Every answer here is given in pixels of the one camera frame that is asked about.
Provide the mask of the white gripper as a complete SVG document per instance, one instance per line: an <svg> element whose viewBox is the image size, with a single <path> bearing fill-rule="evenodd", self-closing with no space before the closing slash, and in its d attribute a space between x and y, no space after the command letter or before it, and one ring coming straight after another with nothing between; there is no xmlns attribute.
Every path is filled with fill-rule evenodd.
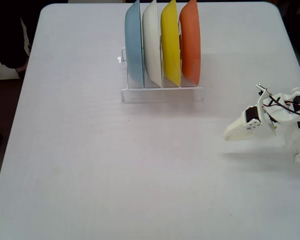
<svg viewBox="0 0 300 240"><path fill-rule="evenodd" d="M261 100L248 107L223 132L225 141L246 141L257 137L275 137L276 128Z"/></svg>

